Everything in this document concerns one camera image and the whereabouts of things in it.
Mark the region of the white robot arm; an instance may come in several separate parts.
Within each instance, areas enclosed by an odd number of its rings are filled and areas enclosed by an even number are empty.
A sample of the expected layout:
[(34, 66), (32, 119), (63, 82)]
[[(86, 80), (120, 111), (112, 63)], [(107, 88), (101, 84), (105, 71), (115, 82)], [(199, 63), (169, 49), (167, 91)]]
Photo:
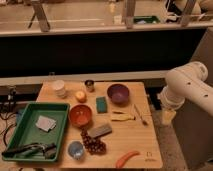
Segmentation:
[(162, 124), (170, 125), (186, 99), (213, 116), (213, 87), (205, 80), (207, 67), (199, 62), (189, 62), (166, 73), (166, 85), (158, 95), (162, 104)]

